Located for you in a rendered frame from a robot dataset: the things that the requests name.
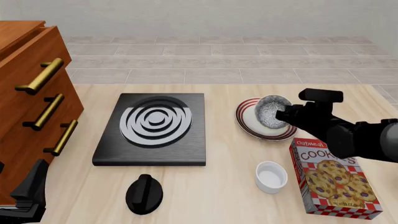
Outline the white ramekin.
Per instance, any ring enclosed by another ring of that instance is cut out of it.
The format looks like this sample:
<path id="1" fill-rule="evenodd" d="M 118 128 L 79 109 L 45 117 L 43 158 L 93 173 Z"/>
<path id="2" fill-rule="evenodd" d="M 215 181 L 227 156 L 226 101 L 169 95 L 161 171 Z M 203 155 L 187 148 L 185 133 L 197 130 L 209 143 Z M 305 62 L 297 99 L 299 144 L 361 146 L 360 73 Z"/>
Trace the white ramekin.
<path id="1" fill-rule="evenodd" d="M 285 169 L 276 162 L 264 161 L 256 167 L 256 185 L 267 194 L 277 194 L 287 181 Z"/>

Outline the oatmeal cookies box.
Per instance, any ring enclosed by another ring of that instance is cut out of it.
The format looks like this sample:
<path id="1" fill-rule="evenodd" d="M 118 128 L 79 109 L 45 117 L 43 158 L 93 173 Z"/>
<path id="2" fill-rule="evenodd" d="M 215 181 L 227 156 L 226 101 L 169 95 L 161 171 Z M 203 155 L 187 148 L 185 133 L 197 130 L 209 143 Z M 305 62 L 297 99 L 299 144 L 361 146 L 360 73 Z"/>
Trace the oatmeal cookies box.
<path id="1" fill-rule="evenodd" d="M 355 158 L 339 159 L 319 139 L 289 147 L 307 214 L 372 220 L 382 207 Z"/>

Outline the flat black stove plate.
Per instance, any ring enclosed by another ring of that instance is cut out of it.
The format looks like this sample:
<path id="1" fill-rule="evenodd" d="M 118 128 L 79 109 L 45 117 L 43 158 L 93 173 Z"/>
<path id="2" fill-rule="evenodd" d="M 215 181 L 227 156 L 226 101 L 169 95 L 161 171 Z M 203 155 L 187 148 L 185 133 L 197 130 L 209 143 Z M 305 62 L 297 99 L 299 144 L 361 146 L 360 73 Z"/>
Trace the flat black stove plate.
<path id="1" fill-rule="evenodd" d="M 92 163 L 94 166 L 205 166 L 204 94 L 121 94 Z"/>

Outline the black patterned bowl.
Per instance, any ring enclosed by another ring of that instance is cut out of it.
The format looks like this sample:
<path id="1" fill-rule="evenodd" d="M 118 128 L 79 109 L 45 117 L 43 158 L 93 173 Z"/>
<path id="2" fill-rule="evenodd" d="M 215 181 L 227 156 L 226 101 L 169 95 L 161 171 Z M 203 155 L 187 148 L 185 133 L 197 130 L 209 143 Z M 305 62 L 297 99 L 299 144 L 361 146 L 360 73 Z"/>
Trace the black patterned bowl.
<path id="1" fill-rule="evenodd" d="M 269 95 L 257 102 L 254 114 L 263 126 L 271 129 L 280 129 L 288 124 L 285 121 L 276 119 L 276 112 L 285 111 L 286 106 L 292 106 L 292 103 L 288 99 L 279 95 Z"/>

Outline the white plate with red rings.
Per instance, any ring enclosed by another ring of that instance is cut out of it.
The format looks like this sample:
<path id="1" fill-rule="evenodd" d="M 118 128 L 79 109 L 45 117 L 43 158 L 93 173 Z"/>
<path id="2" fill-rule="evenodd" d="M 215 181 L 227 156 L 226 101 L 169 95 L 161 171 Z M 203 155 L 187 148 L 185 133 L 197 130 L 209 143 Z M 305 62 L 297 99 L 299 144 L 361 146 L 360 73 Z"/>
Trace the white plate with red rings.
<path id="1" fill-rule="evenodd" d="M 298 129 L 294 126 L 287 125 L 279 129 L 271 129 L 263 126 L 256 118 L 255 106 L 260 100 L 259 97 L 248 98 L 235 109 L 235 119 L 239 126 L 248 134 L 255 138 L 267 141 L 284 141 L 296 135 Z"/>

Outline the round black stove knob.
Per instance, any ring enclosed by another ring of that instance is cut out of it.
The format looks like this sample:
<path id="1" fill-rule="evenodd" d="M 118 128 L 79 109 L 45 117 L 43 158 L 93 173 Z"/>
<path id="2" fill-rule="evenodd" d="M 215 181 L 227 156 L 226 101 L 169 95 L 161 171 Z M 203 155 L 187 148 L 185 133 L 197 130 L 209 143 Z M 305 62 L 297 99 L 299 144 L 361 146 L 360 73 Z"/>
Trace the round black stove knob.
<path id="1" fill-rule="evenodd" d="M 149 174 L 142 174 L 126 192 L 126 205 L 137 215 L 147 215 L 156 210 L 163 199 L 163 189 Z"/>

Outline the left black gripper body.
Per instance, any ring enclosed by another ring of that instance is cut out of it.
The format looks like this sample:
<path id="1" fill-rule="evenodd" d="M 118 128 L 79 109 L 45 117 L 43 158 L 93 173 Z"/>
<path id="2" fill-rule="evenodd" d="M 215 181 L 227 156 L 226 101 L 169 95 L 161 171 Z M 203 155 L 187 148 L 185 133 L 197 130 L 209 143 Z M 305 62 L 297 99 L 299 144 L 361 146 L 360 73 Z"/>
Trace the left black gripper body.
<path id="1" fill-rule="evenodd" d="M 0 206 L 0 224 L 39 223 L 46 211 L 46 203 L 34 203 L 30 207 Z"/>

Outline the wooden drawer with raised front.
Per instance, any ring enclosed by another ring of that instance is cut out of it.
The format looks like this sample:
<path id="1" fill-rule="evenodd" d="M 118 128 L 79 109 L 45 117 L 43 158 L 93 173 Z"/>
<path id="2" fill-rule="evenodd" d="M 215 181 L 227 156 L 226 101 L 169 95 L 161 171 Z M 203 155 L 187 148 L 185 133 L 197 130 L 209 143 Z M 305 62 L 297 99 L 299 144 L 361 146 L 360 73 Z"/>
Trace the wooden drawer with raised front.
<path id="1" fill-rule="evenodd" d="M 56 58 L 64 61 L 61 69 L 72 61 L 57 27 L 40 27 L 14 46 L 0 61 L 0 106 L 14 97 L 16 85 L 29 84 L 44 70 L 41 63 Z"/>

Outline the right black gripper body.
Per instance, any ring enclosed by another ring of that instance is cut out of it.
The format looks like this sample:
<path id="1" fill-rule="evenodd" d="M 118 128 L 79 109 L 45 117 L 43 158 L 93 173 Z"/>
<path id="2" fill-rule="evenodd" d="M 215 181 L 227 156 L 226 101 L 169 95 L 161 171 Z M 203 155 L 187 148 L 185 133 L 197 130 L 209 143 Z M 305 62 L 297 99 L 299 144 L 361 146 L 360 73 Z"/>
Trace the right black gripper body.
<path id="1" fill-rule="evenodd" d="M 307 102 L 292 105 L 292 125 L 306 132 L 327 132 L 330 128 L 333 103 Z"/>

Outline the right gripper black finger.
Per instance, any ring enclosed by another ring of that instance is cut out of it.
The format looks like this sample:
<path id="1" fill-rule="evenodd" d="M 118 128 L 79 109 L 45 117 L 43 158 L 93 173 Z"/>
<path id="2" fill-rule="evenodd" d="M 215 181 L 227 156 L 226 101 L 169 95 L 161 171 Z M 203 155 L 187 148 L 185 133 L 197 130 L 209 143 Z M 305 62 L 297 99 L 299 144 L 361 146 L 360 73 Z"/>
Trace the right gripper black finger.
<path id="1" fill-rule="evenodd" d="M 296 117 L 296 105 L 285 106 L 283 111 L 277 110 L 275 114 L 275 118 L 279 121 L 283 121 L 288 124 L 295 124 Z"/>

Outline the wooden cabinet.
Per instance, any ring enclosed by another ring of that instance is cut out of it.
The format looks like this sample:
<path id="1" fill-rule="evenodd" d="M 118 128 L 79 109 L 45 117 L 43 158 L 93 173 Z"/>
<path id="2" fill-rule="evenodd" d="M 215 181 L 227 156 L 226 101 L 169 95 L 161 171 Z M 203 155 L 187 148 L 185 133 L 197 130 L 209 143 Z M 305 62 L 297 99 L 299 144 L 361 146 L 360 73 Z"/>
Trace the wooden cabinet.
<path id="1" fill-rule="evenodd" d="M 40 27 L 47 27 L 44 21 L 0 21 L 0 61 Z"/>

